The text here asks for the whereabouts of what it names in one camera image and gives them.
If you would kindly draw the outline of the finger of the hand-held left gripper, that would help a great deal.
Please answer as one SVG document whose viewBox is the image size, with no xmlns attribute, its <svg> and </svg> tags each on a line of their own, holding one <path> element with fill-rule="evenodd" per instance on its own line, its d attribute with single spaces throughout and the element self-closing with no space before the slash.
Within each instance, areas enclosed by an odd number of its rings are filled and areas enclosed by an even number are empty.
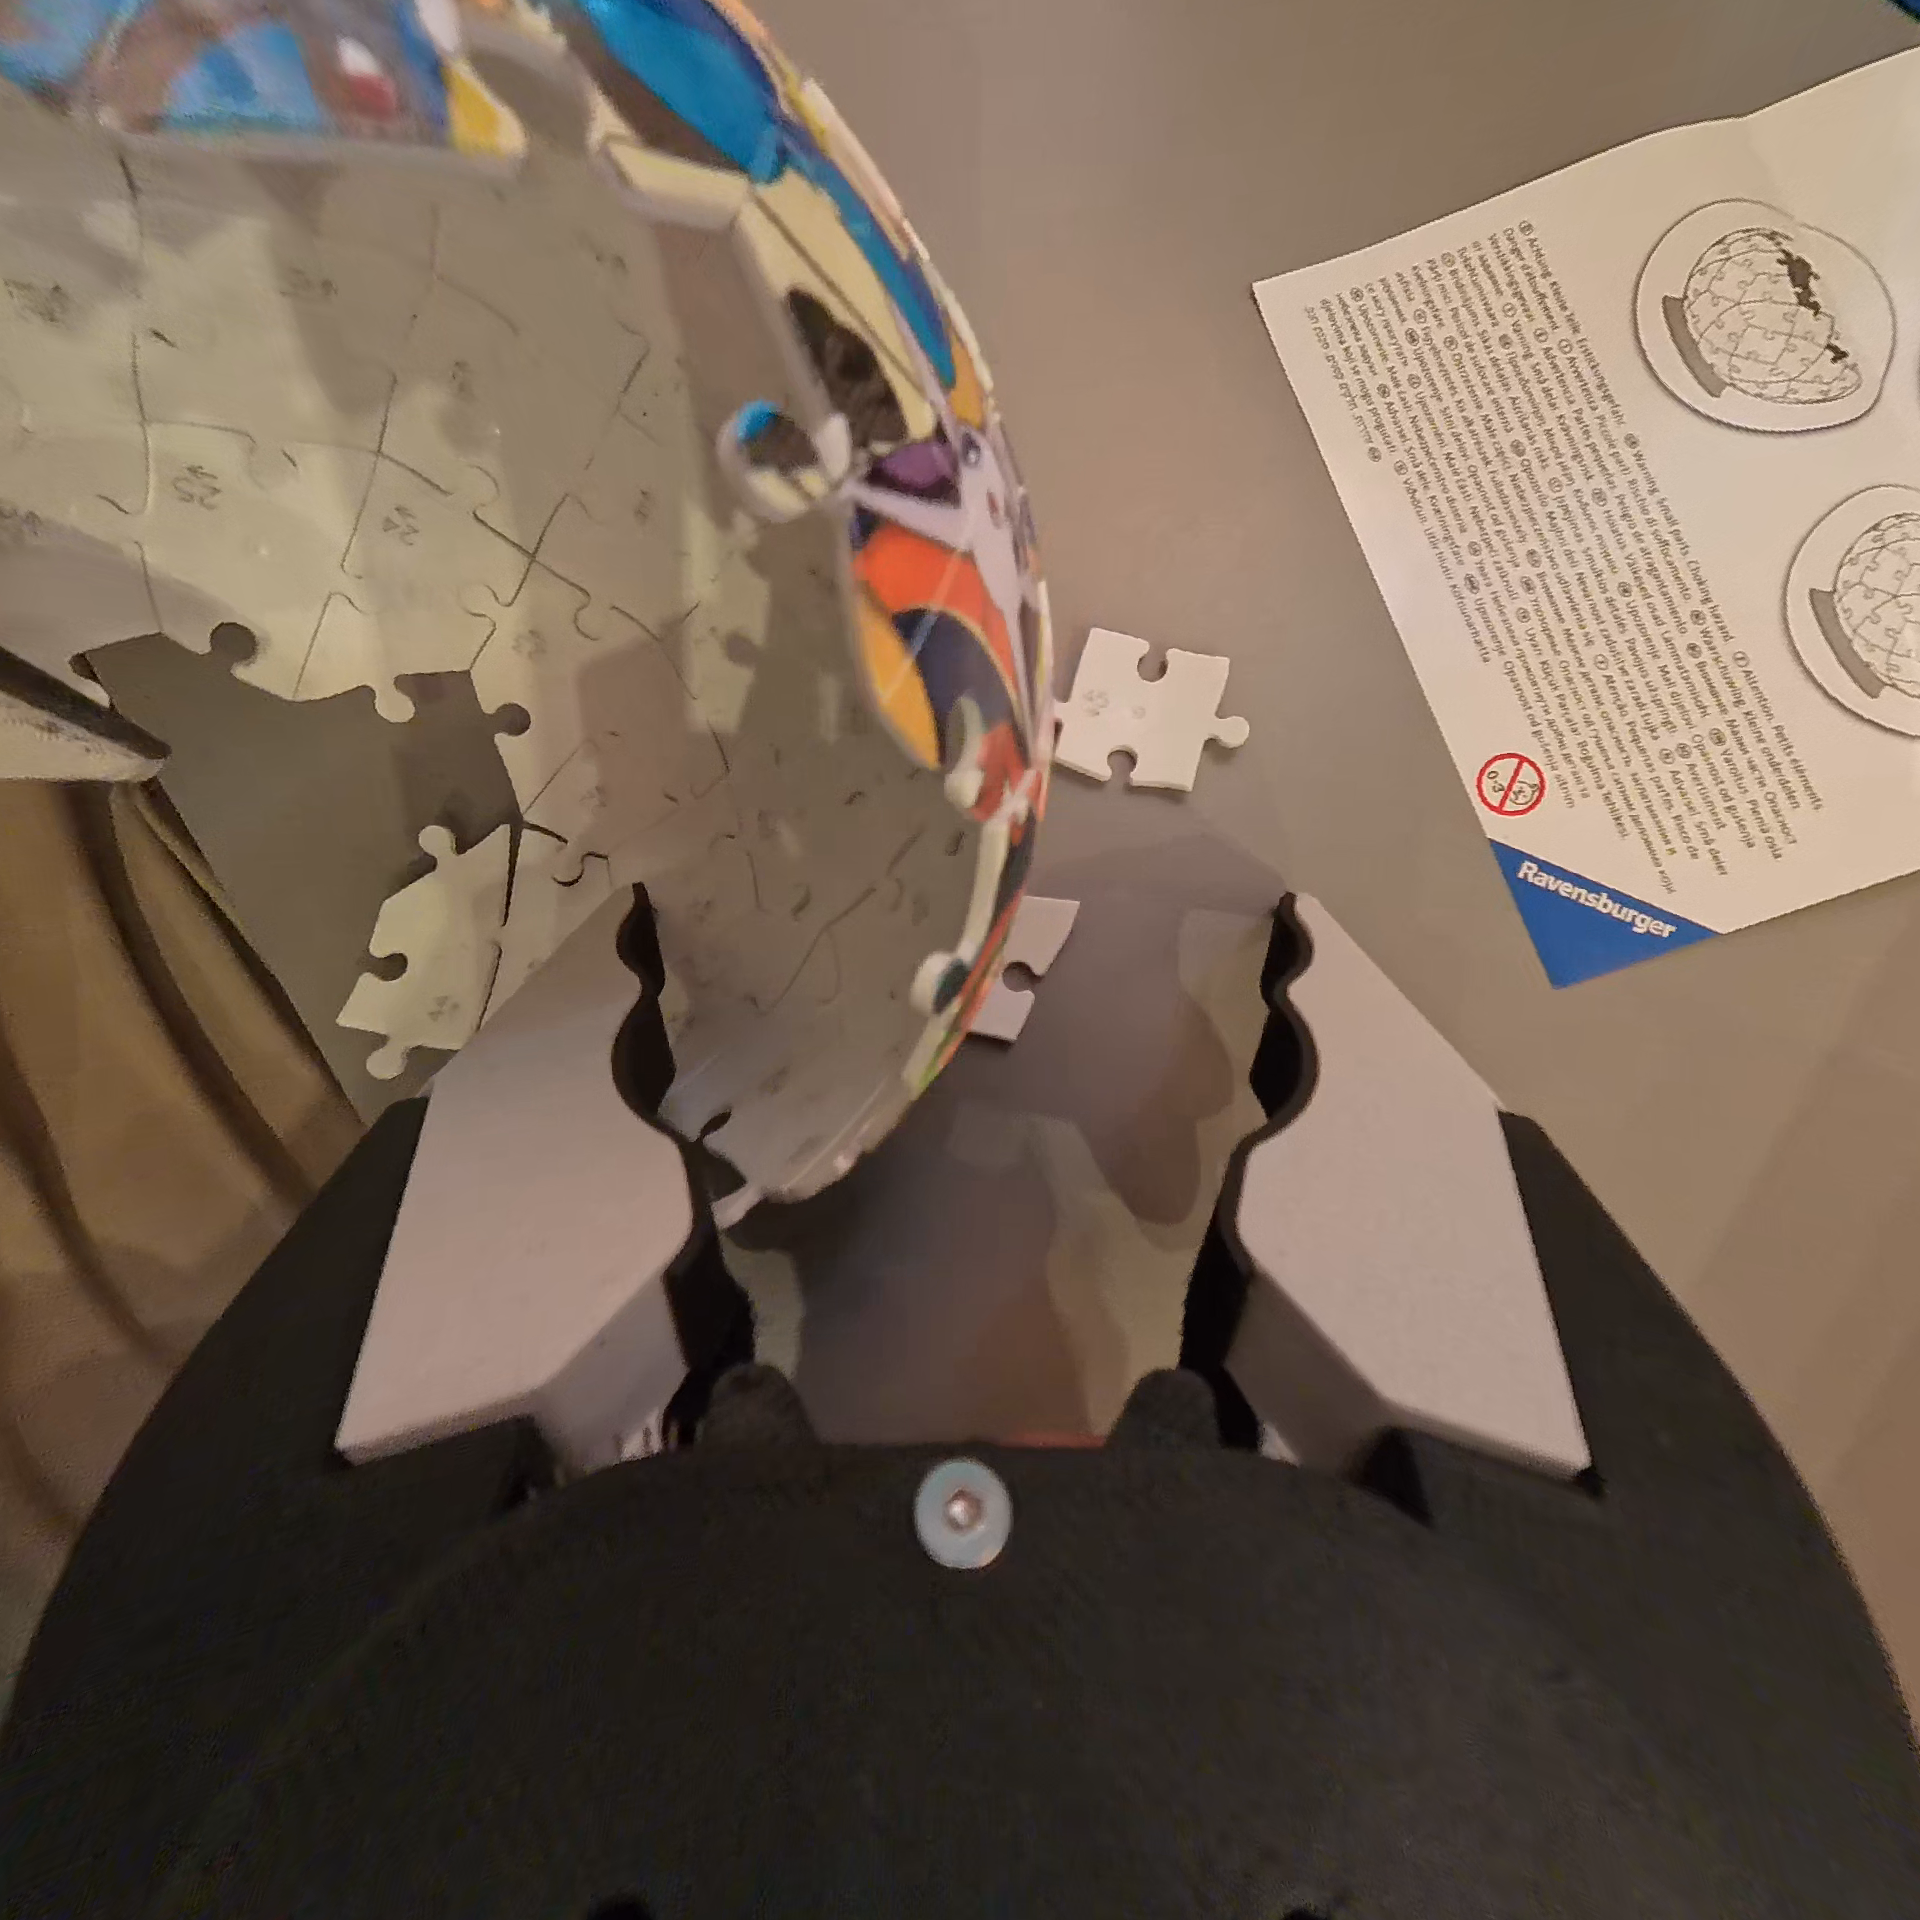
<svg viewBox="0 0 1920 1920">
<path fill-rule="evenodd" d="M 108 700 L 2 648 L 2 780 L 134 784 L 170 745 Z"/>
</svg>

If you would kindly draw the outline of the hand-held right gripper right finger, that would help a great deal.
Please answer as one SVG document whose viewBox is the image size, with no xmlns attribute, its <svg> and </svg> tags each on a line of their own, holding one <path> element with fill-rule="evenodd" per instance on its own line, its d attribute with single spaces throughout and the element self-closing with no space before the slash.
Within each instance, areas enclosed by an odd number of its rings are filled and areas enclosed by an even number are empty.
<svg viewBox="0 0 1920 1920">
<path fill-rule="evenodd" d="M 1261 1119 L 1182 1329 L 1228 1438 L 1347 1473 L 1423 1434 L 1577 1480 L 1593 1451 L 1498 1095 L 1309 897 L 1278 905 L 1260 995 Z"/>
</svg>

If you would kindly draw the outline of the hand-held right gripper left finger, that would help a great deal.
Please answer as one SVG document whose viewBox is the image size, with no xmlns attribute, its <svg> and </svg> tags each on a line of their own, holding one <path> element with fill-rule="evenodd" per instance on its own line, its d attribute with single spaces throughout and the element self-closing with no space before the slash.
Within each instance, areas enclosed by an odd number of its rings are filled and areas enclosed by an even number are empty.
<svg viewBox="0 0 1920 1920">
<path fill-rule="evenodd" d="M 527 1423 L 567 1474 L 689 1442 L 751 1330 L 689 1145 L 642 887 L 619 887 L 422 1106 L 334 1448 L 369 1466 Z"/>
</svg>

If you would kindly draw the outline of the white puzzle piece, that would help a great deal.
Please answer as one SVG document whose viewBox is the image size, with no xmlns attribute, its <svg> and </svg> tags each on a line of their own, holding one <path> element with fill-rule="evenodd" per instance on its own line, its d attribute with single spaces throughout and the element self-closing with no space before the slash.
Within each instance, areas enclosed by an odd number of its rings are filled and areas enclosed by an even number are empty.
<svg viewBox="0 0 1920 1920">
<path fill-rule="evenodd" d="M 1058 707 L 1052 759 L 1073 775 L 1109 782 L 1114 756 L 1132 762 L 1130 786 L 1189 796 L 1211 748 L 1235 753 L 1251 726 L 1220 711 L 1231 664 L 1165 650 L 1159 674 L 1145 674 L 1148 643 L 1091 630 Z"/>
<path fill-rule="evenodd" d="M 1014 1044 L 1034 1012 L 1038 985 L 1058 961 L 1078 919 L 1078 902 L 1025 897 L 1002 950 L 1002 967 L 970 1022 L 974 1041 Z"/>
</svg>

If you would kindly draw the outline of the partly built puzzle ball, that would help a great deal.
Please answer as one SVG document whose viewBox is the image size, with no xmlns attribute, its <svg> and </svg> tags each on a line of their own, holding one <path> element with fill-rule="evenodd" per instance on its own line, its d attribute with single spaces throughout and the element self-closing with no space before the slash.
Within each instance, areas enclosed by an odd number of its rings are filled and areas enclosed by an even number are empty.
<svg viewBox="0 0 1920 1920">
<path fill-rule="evenodd" d="M 511 822 L 373 926 L 373 1078 L 638 886 L 739 1210 L 895 1128 L 1002 971 L 1050 598 L 965 308 L 748 7 L 5 4 L 2 284 L 9 652 L 474 695 Z"/>
</svg>

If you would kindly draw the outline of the white instruction leaflet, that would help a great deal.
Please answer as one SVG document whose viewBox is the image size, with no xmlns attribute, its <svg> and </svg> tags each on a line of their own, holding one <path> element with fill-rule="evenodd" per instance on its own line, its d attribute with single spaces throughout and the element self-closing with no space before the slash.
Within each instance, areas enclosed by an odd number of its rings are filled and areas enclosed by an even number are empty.
<svg viewBox="0 0 1920 1920">
<path fill-rule="evenodd" d="M 1917 52 L 1255 288 L 1554 987 L 1917 866 Z"/>
</svg>

